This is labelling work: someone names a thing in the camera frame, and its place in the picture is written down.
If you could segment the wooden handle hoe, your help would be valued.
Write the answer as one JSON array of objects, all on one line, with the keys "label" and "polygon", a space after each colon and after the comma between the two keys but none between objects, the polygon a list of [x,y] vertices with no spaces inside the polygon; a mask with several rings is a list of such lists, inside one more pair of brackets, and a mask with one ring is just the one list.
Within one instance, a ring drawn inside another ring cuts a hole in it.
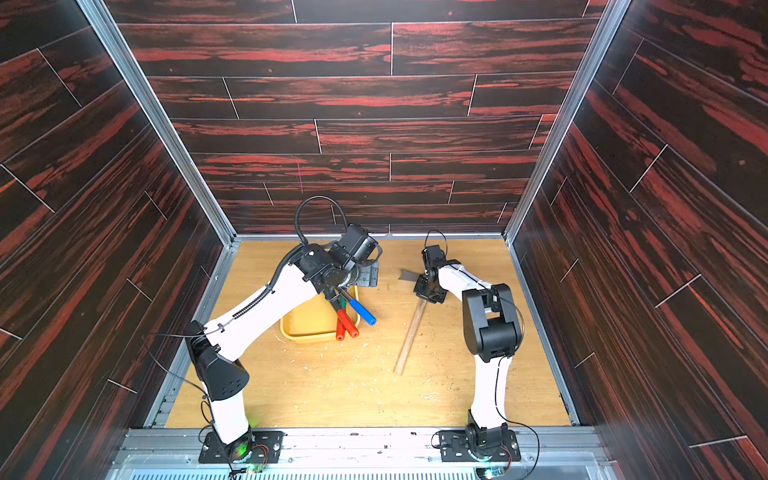
[{"label": "wooden handle hoe", "polygon": [[418,297],[418,303],[394,367],[394,373],[398,376],[402,375],[404,372],[409,353],[415,341],[416,334],[427,304],[427,300],[424,297],[424,291],[427,286],[427,279],[424,274],[417,274],[416,272],[402,269],[399,279],[413,282],[415,284],[414,292]]}]

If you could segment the steel hoe blue grip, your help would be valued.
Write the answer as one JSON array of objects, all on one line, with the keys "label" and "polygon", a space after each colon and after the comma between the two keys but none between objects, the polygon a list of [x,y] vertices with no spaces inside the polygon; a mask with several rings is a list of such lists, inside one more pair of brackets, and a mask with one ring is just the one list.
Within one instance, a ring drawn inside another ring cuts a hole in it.
[{"label": "steel hoe blue grip", "polygon": [[356,313],[369,325],[374,326],[377,322],[376,317],[366,309],[355,297],[348,293],[344,288],[339,289],[339,293],[347,300],[347,303],[356,311]]}]

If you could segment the green hoe red grip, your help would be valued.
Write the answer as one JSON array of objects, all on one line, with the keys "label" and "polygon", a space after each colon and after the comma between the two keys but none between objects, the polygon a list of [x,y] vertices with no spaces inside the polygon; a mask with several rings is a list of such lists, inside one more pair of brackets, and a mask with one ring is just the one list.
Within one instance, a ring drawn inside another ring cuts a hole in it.
[{"label": "green hoe red grip", "polygon": [[336,299],[331,302],[331,305],[333,306],[337,315],[336,339],[338,341],[343,341],[347,332],[344,323],[344,320],[347,318],[346,303],[343,300]]}]

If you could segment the black hoe red grip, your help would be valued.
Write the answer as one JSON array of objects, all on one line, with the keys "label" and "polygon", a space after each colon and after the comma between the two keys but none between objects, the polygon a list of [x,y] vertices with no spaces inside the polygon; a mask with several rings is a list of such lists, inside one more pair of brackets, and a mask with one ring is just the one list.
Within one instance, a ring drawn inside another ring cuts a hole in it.
[{"label": "black hoe red grip", "polygon": [[347,318],[344,320],[344,323],[345,323],[345,326],[346,326],[346,329],[347,329],[346,334],[349,334],[352,338],[357,338],[359,336],[359,330],[357,329],[357,326],[355,325],[355,323],[349,317],[349,315],[347,313],[347,310],[346,310],[346,315],[347,315]]}]

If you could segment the yellow plastic storage tray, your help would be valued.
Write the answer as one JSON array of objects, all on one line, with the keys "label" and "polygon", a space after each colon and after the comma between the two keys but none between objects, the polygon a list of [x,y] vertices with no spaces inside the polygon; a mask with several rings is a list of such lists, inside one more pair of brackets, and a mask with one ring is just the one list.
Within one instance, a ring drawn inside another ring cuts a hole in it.
[{"label": "yellow plastic storage tray", "polygon": [[294,308],[279,321],[282,335],[296,343],[337,340],[337,312],[320,293]]}]

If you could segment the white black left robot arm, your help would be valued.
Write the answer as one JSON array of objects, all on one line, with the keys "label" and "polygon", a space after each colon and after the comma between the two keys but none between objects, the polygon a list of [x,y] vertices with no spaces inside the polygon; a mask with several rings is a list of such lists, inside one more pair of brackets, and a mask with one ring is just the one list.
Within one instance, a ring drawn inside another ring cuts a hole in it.
[{"label": "white black left robot arm", "polygon": [[243,390],[249,374],[240,357],[280,318],[324,295],[336,314],[337,336],[355,338],[359,330],[339,299],[373,325],[375,317],[348,295],[362,270],[376,263],[383,249],[358,224],[345,227],[340,239],[325,245],[305,237],[278,263],[270,281],[227,313],[185,329],[186,346],[209,400],[213,429],[231,464],[245,463],[261,450],[245,414]]}]

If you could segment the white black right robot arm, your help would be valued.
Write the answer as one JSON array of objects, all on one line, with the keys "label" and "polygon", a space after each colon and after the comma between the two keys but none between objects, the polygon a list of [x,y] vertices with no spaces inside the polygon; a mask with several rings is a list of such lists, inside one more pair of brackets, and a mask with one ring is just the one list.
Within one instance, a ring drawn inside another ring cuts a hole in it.
[{"label": "white black right robot arm", "polygon": [[449,260],[438,245],[422,250],[424,272],[414,287],[429,303],[442,303],[451,293],[462,303],[463,335],[475,359],[474,397],[465,427],[471,457],[489,461],[500,454],[520,459],[515,433],[505,412],[506,379],[513,356],[524,339],[523,321],[511,290],[471,274],[459,261]]}]

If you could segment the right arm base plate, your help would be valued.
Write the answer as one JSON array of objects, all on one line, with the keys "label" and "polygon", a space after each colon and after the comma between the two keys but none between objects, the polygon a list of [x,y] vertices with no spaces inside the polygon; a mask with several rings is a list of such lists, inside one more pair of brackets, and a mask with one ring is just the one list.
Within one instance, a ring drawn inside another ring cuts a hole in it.
[{"label": "right arm base plate", "polygon": [[433,447],[439,450],[443,462],[521,461],[516,435],[506,425],[492,429],[467,426],[439,430]]}]

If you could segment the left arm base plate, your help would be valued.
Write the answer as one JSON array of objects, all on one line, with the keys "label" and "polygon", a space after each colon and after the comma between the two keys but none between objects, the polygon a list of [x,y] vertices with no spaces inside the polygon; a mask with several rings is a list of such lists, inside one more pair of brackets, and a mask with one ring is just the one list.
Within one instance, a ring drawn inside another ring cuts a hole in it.
[{"label": "left arm base plate", "polygon": [[267,465],[279,461],[285,437],[283,431],[250,430],[232,443],[208,432],[198,458],[201,464]]}]

